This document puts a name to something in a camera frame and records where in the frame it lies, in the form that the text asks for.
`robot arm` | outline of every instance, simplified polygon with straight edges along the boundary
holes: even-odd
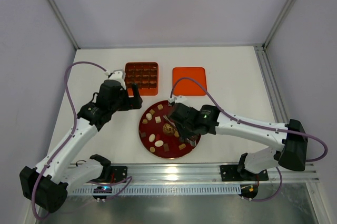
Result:
[[[67,192],[73,191],[82,184],[98,179],[107,180],[110,175],[111,162],[99,155],[93,155],[85,164],[74,169],[67,169],[84,145],[93,138],[101,128],[111,120],[117,111],[140,109],[142,99],[136,85],[132,86],[134,96],[129,97],[124,82],[125,73],[117,70],[101,84],[96,102],[84,105],[77,114],[77,127],[72,138],[57,153],[43,173],[36,191],[36,203],[53,213],[64,203]],[[58,145],[35,168],[25,167],[20,172],[23,194],[32,199],[33,186],[45,164],[71,134],[71,128]]]
[[[288,124],[266,123],[231,114],[238,119],[238,121],[233,121],[220,113],[215,106],[204,105],[200,111],[190,107],[184,96],[169,99],[169,102],[173,105],[173,108],[168,117],[175,123],[182,138],[191,138],[198,134],[231,135],[268,146],[268,148],[256,153],[244,153],[241,156],[238,172],[244,179],[254,179],[255,174],[276,166],[294,171],[304,171],[307,138],[240,123],[240,121],[247,121],[275,129],[304,132],[299,121],[291,119]]]

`black mounting bracket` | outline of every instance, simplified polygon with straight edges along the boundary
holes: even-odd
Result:
[[[127,166],[110,166],[109,167],[110,183],[117,183],[127,177]],[[110,186],[98,186],[94,189],[94,194],[110,194],[112,188]],[[106,199],[107,196],[93,196],[94,199]]]
[[[252,178],[251,180],[244,179],[241,177],[240,173],[237,171],[238,165],[220,165],[221,181],[223,182],[234,182],[234,181],[255,181],[257,178]],[[259,181],[268,181],[268,173],[266,170],[262,170],[259,174]]]

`purple cable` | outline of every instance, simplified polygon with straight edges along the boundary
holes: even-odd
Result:
[[[76,130],[76,126],[77,126],[77,115],[76,115],[76,110],[74,107],[74,103],[72,101],[72,98],[70,96],[70,92],[69,92],[69,88],[68,88],[68,79],[69,79],[69,71],[70,69],[78,64],[88,64],[88,65],[94,65],[97,66],[98,68],[102,69],[103,71],[106,72],[106,69],[98,64],[92,63],[92,62],[86,62],[86,61],[80,61],[80,62],[76,62],[73,63],[71,65],[68,66],[68,68],[66,69],[65,73],[64,73],[64,85],[65,85],[65,91],[67,93],[67,97],[73,112],[73,116],[74,116],[74,125],[73,125],[73,129],[70,133],[70,135],[66,138],[66,140],[61,144],[61,146],[54,152],[54,154],[52,154],[52,156],[50,157],[50,159],[47,161],[47,164],[44,165],[43,169],[41,170],[40,174],[38,175],[34,187],[33,187],[33,192],[32,192],[32,211],[33,211],[33,215],[37,220],[44,220],[49,216],[49,213],[45,216],[45,217],[40,217],[36,211],[36,207],[35,207],[35,195],[36,195],[36,190],[37,190],[37,186],[44,174],[44,172],[46,171],[46,169],[49,167],[49,164],[53,161],[53,159],[56,157],[56,155],[61,151],[61,149],[63,149],[63,147],[69,142],[69,140],[71,139],[73,133]]]
[[[101,185],[101,186],[115,186],[115,185],[119,185],[119,184],[121,184],[123,182],[126,182],[127,180],[128,180],[128,182],[126,183],[126,185],[119,192],[117,192],[115,195],[113,195],[113,196],[108,197],[108,198],[105,199],[105,201],[108,201],[108,200],[112,200],[112,199],[116,198],[119,194],[121,194],[125,190],[126,187],[128,187],[128,185],[130,184],[130,182],[132,180],[132,176],[129,176],[129,177],[127,177],[127,178],[125,178],[125,179],[117,182],[117,183],[112,183],[112,184],[100,184],[100,183],[96,183],[96,182],[92,182],[92,181],[90,181],[90,183],[95,184],[95,185]],[[65,215],[69,215],[71,213],[77,212],[78,210],[80,210],[80,209],[82,209],[82,208],[84,208],[84,207],[86,207],[86,206],[88,206],[88,205],[90,205],[91,203],[94,203],[94,202],[96,202],[96,201],[90,201],[90,202],[88,202],[88,203],[86,203],[86,204],[84,204],[84,205],[76,208],[73,211],[70,211],[70,212],[61,212],[61,213],[65,214]]]
[[[293,131],[293,130],[287,130],[287,129],[276,129],[276,128],[272,128],[272,127],[266,127],[266,126],[261,126],[261,125],[258,125],[258,124],[254,124],[254,123],[249,123],[248,121],[244,121],[244,120],[240,120],[240,119],[237,119],[236,117],[234,116],[231,116],[230,114],[228,114],[225,110],[223,110],[220,105],[215,101],[215,99],[212,97],[212,95],[196,80],[194,80],[193,78],[189,78],[189,77],[183,77],[183,78],[180,78],[177,80],[177,82],[173,85],[172,87],[172,91],[171,91],[171,95],[170,97],[172,98],[173,96],[173,90],[174,88],[176,87],[176,85],[184,80],[184,79],[188,79],[190,81],[193,81],[195,82],[206,94],[207,96],[210,98],[210,100],[213,102],[213,104],[225,115],[227,116],[229,119],[233,120],[233,121],[236,121],[236,122],[239,122],[239,123],[242,123],[242,124],[245,124],[245,125],[248,125],[248,126],[251,126],[251,127],[254,127],[254,128],[261,128],[261,129],[265,129],[265,130],[270,130],[270,131],[278,131],[278,132],[283,132],[283,133],[289,133],[289,134],[294,134],[294,135],[299,135],[299,136],[304,136],[304,137],[308,137],[308,138],[311,138],[315,141],[318,141],[323,147],[324,147],[324,152],[322,155],[320,155],[319,157],[316,157],[316,158],[313,158],[313,159],[307,159],[306,162],[315,162],[315,161],[319,161],[321,159],[323,159],[327,154],[328,154],[328,146],[326,145],[325,142],[323,142],[321,139],[319,139],[318,137],[315,137],[315,136],[312,136],[312,135],[309,135],[307,133],[302,133],[302,132],[297,132],[297,131]]]

